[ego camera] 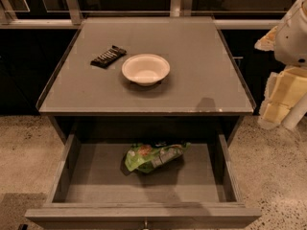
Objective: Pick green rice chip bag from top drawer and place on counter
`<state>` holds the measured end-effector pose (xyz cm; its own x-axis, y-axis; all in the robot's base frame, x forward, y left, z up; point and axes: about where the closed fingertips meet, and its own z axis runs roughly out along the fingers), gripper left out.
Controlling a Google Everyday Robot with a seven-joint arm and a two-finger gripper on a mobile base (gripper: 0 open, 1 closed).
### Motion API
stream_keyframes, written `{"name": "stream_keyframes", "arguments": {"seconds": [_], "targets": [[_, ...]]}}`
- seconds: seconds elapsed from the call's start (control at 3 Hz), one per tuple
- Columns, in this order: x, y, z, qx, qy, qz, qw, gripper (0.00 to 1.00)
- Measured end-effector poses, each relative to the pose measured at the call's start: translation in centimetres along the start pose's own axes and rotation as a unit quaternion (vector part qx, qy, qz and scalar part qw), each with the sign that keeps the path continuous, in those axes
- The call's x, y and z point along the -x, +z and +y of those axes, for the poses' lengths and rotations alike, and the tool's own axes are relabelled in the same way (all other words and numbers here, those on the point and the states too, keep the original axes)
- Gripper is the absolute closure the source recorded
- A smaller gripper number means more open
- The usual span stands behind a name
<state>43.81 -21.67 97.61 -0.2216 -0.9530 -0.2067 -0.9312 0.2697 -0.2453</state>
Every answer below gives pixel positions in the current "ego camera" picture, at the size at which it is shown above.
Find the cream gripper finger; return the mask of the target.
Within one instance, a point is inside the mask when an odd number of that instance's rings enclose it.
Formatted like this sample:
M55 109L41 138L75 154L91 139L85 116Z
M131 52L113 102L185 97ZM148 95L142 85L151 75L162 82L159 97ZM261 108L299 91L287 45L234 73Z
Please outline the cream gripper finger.
M282 126L290 110L307 94L307 68L287 66L268 78L258 124L264 129Z
M265 52L273 51L276 31L277 27L270 29L264 36L256 41L254 48Z

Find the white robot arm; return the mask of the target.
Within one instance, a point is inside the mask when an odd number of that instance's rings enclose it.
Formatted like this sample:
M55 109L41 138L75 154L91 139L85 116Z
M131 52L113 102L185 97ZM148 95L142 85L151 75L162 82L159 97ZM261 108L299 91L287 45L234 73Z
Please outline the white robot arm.
M275 59L285 65L267 80L258 124L264 129L280 125L294 129L307 112L307 0L296 0L254 47L273 51Z

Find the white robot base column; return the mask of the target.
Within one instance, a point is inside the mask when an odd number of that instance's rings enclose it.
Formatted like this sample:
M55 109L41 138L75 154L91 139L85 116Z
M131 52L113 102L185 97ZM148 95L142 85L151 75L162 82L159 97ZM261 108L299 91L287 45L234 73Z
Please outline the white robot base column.
M307 113L307 94L305 94L299 102L290 110L289 114L282 122L282 126L286 129L294 129L300 120Z

